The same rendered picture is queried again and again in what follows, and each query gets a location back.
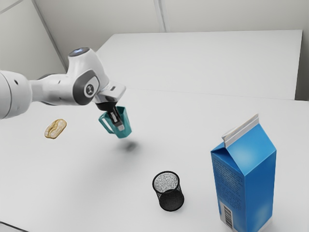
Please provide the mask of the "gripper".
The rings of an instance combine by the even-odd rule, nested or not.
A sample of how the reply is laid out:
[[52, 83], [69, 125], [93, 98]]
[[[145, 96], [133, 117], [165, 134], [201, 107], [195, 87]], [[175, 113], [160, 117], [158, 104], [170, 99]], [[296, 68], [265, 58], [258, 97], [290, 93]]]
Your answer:
[[115, 107], [117, 102], [102, 102], [102, 103], [96, 103], [96, 106], [101, 111], [108, 112], [108, 116], [110, 120], [112, 121], [113, 125], [117, 127], [119, 131], [123, 131], [125, 129], [123, 122], [121, 120], [120, 114]]

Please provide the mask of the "teal faceted mug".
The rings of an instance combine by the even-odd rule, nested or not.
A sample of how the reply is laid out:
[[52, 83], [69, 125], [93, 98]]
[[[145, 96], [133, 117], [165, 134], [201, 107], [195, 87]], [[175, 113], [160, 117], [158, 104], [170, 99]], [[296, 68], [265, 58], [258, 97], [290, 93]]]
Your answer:
[[116, 106], [111, 112], [105, 112], [98, 120], [109, 134], [115, 134], [120, 139], [132, 133], [127, 111], [123, 106]]

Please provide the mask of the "bread roll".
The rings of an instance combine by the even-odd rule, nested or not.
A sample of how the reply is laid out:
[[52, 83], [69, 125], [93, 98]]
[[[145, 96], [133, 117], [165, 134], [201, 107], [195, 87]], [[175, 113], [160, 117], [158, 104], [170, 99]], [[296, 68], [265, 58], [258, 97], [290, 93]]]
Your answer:
[[49, 139], [55, 139], [62, 133], [66, 126], [67, 122], [64, 119], [57, 119], [46, 128], [44, 136]]

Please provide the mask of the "black mesh pen holder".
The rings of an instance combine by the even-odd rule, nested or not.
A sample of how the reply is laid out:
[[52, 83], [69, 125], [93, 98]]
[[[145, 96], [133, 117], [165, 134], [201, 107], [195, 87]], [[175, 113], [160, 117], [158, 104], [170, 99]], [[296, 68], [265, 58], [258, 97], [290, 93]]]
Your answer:
[[152, 187], [163, 210], [173, 212], [182, 207], [184, 195], [181, 190], [180, 178], [175, 172], [158, 173], [152, 181]]

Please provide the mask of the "blue milk carton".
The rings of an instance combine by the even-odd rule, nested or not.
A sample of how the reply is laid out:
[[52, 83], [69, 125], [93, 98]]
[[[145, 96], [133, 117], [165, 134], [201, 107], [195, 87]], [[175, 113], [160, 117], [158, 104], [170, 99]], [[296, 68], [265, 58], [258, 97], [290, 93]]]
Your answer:
[[277, 150], [259, 115], [222, 139], [211, 151], [220, 219], [232, 232], [262, 232], [272, 219]]

